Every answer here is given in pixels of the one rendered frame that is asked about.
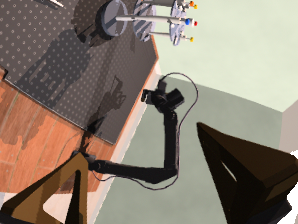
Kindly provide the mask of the white pipette with blue button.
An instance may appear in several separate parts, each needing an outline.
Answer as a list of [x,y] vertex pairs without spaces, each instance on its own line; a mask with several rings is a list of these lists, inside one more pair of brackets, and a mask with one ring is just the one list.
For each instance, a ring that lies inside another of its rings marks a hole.
[[156,21],[156,22],[167,22],[167,23],[175,23],[180,24],[181,22],[185,22],[186,25],[189,25],[189,19],[186,21],[181,20],[178,17],[168,17],[168,16],[124,16],[122,19],[137,19],[137,20],[147,20],[147,21]]

